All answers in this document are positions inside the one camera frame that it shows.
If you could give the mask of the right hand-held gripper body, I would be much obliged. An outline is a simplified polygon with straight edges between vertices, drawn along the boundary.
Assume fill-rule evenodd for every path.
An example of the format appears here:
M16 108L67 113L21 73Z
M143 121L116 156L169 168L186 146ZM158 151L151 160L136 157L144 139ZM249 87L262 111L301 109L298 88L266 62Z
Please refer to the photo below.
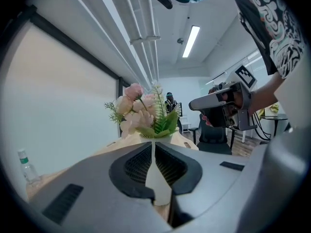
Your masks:
M216 85L213 91L230 88L230 91L239 91L243 96L243 106L239 109L234 102L226 102L225 105L215 107L222 108L228 127L239 131L247 131L254 129L255 126L250 124L250 114L248 109L251 103L251 90L256 84L257 79L253 74L243 65L232 71L225 82Z

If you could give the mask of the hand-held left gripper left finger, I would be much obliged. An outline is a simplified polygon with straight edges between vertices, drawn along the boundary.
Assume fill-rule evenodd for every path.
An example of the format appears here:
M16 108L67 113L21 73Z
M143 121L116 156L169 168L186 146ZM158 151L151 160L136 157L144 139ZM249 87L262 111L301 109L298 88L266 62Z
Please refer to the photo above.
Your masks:
M168 233L145 186L151 143L86 158L41 188L30 205L65 233Z

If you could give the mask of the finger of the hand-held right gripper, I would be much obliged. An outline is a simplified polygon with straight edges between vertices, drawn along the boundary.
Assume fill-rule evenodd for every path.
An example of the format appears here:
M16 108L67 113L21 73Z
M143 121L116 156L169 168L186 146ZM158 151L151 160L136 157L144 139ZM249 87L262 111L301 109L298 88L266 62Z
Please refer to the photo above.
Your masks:
M222 108L208 108L201 111L202 120L205 124L211 127L227 128L226 116Z
M223 106L226 104L226 101L223 100L223 93L227 93L229 90L230 88L225 88L196 98L189 103L189 108L193 111L201 111L208 108Z

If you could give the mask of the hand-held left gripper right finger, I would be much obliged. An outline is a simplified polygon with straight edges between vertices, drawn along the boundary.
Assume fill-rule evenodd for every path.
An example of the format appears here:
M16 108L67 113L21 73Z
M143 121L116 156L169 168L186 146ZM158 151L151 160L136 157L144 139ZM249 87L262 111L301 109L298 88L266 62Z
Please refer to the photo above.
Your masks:
M158 168L172 176L168 223L157 233L293 232L309 206L311 130L294 129L250 157L156 143Z

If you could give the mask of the person's right hand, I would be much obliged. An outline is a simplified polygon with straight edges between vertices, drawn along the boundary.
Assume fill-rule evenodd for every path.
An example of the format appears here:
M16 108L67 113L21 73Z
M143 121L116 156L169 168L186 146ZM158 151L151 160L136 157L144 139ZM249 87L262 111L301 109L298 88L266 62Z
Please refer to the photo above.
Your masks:
M222 93L222 98L226 102L234 102L239 109L243 106L243 96L239 91L228 91L226 93Z

